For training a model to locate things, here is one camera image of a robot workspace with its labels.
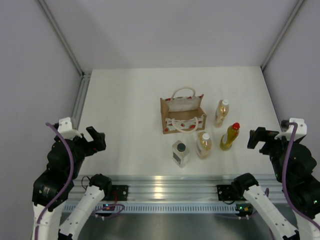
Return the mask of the red cap yellow bottle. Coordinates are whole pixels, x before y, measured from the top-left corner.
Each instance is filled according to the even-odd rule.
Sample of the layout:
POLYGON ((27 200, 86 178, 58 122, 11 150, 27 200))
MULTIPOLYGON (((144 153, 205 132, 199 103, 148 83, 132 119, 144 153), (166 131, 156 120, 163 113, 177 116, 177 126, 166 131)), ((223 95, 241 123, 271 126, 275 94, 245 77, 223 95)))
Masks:
POLYGON ((226 133, 220 139, 220 148, 223 151, 228 151, 240 132, 240 124, 238 122, 233 123, 227 128, 226 133))

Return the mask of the white cap amber bottle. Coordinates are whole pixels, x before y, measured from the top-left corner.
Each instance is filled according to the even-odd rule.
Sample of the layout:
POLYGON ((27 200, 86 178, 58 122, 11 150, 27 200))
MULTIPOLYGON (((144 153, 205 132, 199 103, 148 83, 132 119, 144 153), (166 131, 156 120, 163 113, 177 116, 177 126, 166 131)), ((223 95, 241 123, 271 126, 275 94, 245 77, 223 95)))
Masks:
POLYGON ((220 100, 214 115, 214 125, 217 128, 220 128, 223 125, 223 122, 226 116, 228 115, 228 113, 229 113, 229 100, 228 99, 220 100))
POLYGON ((205 132, 199 132, 196 139, 196 153, 200 159, 205 159, 210 154, 212 149, 212 139, 210 135, 205 132))

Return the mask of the burlap watermelon canvas bag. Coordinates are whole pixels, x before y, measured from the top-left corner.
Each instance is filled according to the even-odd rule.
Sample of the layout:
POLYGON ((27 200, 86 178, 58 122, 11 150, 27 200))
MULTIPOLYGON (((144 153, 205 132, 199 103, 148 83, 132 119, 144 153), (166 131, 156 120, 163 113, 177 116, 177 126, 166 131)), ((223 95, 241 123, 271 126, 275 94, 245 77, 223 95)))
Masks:
POLYGON ((207 114, 201 108, 204 95, 196 95, 196 90, 186 86, 178 88, 169 98, 160 99, 160 114, 163 134, 191 134, 204 130, 207 114), (192 95, 176 96, 181 90, 190 90, 192 95))

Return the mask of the grey cap clear bottle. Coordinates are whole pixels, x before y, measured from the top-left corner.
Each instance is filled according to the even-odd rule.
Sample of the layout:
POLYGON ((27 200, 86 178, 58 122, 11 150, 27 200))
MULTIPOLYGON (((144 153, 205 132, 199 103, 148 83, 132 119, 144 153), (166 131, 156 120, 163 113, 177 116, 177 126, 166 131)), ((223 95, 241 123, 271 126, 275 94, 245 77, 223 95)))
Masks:
POLYGON ((178 140, 172 145, 172 158, 180 168, 187 165, 190 156, 189 148, 182 141, 178 140))

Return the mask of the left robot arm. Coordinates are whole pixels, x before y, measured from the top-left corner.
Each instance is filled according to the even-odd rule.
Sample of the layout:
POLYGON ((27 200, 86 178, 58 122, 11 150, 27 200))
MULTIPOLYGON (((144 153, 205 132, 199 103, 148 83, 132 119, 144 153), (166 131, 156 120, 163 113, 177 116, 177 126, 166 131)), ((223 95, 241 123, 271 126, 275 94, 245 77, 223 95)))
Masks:
POLYGON ((105 134, 89 126, 92 137, 87 141, 83 134, 64 137, 56 125, 48 124, 54 133, 54 144, 47 154, 46 170, 33 184, 32 203, 34 240, 76 240, 94 207, 113 194, 111 178, 95 174, 89 179, 85 193, 69 219, 60 223, 74 180, 86 157, 106 149, 105 134))

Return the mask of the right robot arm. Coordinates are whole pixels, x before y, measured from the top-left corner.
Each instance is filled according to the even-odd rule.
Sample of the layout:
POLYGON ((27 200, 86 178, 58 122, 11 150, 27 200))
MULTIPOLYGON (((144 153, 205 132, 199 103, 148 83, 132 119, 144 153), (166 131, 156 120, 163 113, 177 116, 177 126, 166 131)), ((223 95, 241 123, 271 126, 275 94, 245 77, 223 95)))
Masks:
POLYGON ((267 197, 255 177, 245 173, 236 177, 232 192, 256 209, 276 240, 318 240, 320 238, 320 182, 312 175, 317 162, 300 142, 307 134, 301 122, 287 122, 286 131, 258 127, 249 132, 248 149, 263 142, 259 152, 268 155, 276 180, 282 184, 286 202, 297 226, 293 226, 267 197))

